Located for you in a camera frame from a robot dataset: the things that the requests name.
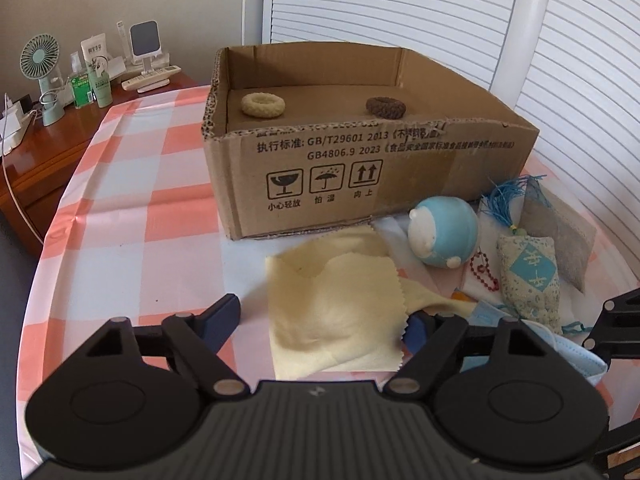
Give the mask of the pink white checkered tablecloth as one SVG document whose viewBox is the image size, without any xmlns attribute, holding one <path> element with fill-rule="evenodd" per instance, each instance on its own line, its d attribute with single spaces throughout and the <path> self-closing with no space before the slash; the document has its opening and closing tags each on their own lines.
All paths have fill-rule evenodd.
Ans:
<svg viewBox="0 0 640 480">
<path fill-rule="evenodd" d="M 32 284 L 17 362 L 16 406 L 105 321 L 156 325 L 228 292 L 242 321 L 221 359 L 247 382 L 273 375 L 265 260 L 295 236 L 224 236 L 201 121 L 207 89 L 113 107 L 62 196 Z"/>
</svg>

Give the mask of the white louvered closet doors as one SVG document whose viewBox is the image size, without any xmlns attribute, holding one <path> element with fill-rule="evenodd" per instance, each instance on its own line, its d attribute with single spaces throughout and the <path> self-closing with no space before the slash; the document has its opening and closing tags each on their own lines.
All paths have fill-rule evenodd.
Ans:
<svg viewBox="0 0 640 480">
<path fill-rule="evenodd" d="M 638 266 L 639 0 L 264 0 L 262 38 L 405 47 L 489 90 Z"/>
</svg>

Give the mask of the phone stand with grey screen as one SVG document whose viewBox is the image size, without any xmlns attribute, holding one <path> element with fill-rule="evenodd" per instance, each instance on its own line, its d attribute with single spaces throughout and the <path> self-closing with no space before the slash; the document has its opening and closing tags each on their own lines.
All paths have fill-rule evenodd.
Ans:
<svg viewBox="0 0 640 480">
<path fill-rule="evenodd" d="M 151 73 L 152 58 L 162 53 L 157 21 L 149 20 L 131 25 L 129 37 L 132 62 L 142 64 L 142 74 Z"/>
</svg>

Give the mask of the wooden nightstand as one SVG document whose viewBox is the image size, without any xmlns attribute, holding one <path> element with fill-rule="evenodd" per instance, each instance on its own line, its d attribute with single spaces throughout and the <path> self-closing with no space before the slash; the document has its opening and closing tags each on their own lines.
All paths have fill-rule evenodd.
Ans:
<svg viewBox="0 0 640 480">
<path fill-rule="evenodd" d="M 1 223 L 26 252 L 176 247 L 218 230 L 200 120 L 207 91 L 185 74 L 147 94 L 114 89 L 113 108 L 33 122 L 1 166 Z"/>
</svg>

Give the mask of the green bottle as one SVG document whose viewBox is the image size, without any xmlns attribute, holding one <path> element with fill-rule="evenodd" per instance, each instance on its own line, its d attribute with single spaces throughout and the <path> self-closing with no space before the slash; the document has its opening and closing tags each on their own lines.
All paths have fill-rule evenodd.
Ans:
<svg viewBox="0 0 640 480">
<path fill-rule="evenodd" d="M 78 51 L 70 55 L 70 85 L 72 86 L 74 105 L 76 108 L 84 107 L 92 102 L 92 92 L 85 66 L 82 65 Z"/>
</svg>

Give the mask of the white remote control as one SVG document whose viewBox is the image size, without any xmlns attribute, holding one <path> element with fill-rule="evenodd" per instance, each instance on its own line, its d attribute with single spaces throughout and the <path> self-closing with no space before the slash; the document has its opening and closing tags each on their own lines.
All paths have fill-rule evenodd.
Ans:
<svg viewBox="0 0 640 480">
<path fill-rule="evenodd" d="M 156 84 L 159 81 L 169 79 L 171 76 L 177 75 L 180 72 L 181 68 L 178 65 L 168 65 L 158 70 L 151 70 L 150 72 L 141 73 L 138 76 L 124 80 L 120 85 L 124 91 L 139 90 L 151 84 Z"/>
</svg>

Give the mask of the grey fabric pouch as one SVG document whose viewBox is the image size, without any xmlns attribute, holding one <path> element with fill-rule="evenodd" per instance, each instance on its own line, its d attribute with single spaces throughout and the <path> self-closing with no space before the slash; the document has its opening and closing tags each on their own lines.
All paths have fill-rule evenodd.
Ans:
<svg viewBox="0 0 640 480">
<path fill-rule="evenodd" d="M 559 276 L 583 292 L 596 228 L 534 177 L 527 178 L 520 227 L 530 236 L 552 238 Z"/>
</svg>

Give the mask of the blue white round plush toy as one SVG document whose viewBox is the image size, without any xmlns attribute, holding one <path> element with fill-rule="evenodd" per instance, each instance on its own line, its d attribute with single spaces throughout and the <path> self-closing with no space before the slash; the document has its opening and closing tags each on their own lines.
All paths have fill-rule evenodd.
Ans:
<svg viewBox="0 0 640 480">
<path fill-rule="evenodd" d="M 428 266 L 460 268 L 476 252 L 479 237 L 476 212 L 461 198 L 433 196 L 409 211 L 409 246 Z"/>
</svg>

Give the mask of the green desk fan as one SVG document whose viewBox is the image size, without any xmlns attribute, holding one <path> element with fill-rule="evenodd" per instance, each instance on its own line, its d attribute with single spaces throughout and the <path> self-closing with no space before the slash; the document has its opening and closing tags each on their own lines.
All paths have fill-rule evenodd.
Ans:
<svg viewBox="0 0 640 480">
<path fill-rule="evenodd" d="M 38 82 L 40 89 L 42 124 L 53 125 L 64 115 L 64 107 L 58 98 L 63 81 L 58 73 L 60 46 L 55 36 L 39 34 L 24 45 L 20 55 L 20 70 L 24 77 Z"/>
</svg>

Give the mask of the yellow cleaning cloth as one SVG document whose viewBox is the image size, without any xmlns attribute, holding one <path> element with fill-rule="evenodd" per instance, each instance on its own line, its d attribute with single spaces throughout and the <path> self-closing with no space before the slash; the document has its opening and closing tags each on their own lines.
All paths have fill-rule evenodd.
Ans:
<svg viewBox="0 0 640 480">
<path fill-rule="evenodd" d="M 445 298 L 399 275 L 370 226 L 322 235 L 266 260 L 274 374 L 396 372 L 413 313 L 469 318 L 471 301 Z"/>
</svg>

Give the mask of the brown cardboard box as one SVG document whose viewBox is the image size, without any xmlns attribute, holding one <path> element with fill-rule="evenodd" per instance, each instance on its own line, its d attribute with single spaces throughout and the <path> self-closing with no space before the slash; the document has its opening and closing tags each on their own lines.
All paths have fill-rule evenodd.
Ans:
<svg viewBox="0 0 640 480">
<path fill-rule="evenodd" d="M 349 42 L 228 47 L 202 121 L 232 240 L 348 226 L 517 177 L 537 128 L 453 70 Z"/>
</svg>

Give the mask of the blue-tasselled floral sachet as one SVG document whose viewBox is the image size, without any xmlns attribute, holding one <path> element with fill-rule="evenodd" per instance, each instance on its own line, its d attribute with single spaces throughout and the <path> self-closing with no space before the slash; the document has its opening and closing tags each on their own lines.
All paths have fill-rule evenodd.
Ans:
<svg viewBox="0 0 640 480">
<path fill-rule="evenodd" d="M 539 176 L 504 181 L 482 197 L 480 210 L 506 229 L 497 238 L 499 284 L 504 304 L 519 318 L 562 332 L 560 279 L 554 240 L 533 236 L 514 221 L 511 204 L 519 197 L 548 200 L 541 193 Z"/>
</svg>

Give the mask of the white wifi router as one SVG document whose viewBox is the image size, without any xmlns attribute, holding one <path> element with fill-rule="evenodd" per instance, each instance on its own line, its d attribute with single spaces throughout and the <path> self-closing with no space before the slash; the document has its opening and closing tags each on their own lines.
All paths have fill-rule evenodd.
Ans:
<svg viewBox="0 0 640 480">
<path fill-rule="evenodd" d="M 112 58 L 107 52 L 106 36 L 104 34 L 94 35 L 88 39 L 82 40 L 80 43 L 82 57 L 84 58 L 86 65 L 88 66 L 96 56 L 102 55 L 104 58 L 107 58 L 107 70 L 111 79 L 114 79 L 116 76 L 122 76 L 126 73 L 127 68 L 133 68 L 134 66 L 137 66 L 139 74 L 141 74 L 142 64 L 132 62 L 129 28 L 126 29 L 123 22 L 118 22 L 116 24 L 116 28 L 118 30 L 120 40 L 122 40 L 122 53 L 124 55 L 120 58 Z"/>
</svg>

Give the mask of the white power strip with chargers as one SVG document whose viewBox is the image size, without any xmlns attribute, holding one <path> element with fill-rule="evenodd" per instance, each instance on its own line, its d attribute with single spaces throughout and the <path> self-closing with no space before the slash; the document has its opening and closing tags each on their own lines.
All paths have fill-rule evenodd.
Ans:
<svg viewBox="0 0 640 480">
<path fill-rule="evenodd" d="M 1 114 L 3 156 L 9 155 L 23 142 L 27 128 L 35 116 L 35 110 L 24 112 L 20 102 L 13 103 L 6 94 L 3 96 L 3 112 Z"/>
</svg>

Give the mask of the pale green tube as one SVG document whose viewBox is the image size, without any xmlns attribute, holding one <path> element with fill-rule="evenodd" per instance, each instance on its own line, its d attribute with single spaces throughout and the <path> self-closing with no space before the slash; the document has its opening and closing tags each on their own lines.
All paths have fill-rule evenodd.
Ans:
<svg viewBox="0 0 640 480">
<path fill-rule="evenodd" d="M 107 69 L 107 58 L 102 55 L 96 56 L 88 64 L 89 82 L 99 108 L 108 107 L 113 103 L 111 78 Z"/>
</svg>

